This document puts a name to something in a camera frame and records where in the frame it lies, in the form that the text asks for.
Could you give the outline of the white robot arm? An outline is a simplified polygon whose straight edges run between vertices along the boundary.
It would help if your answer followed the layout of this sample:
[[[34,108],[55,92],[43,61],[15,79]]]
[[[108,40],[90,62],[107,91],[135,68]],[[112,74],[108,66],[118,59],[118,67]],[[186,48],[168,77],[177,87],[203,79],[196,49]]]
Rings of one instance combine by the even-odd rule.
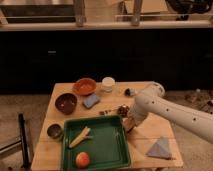
[[[164,87],[157,82],[140,89],[124,121],[125,128],[131,130],[154,113],[213,144],[213,115],[165,100],[164,95]]]

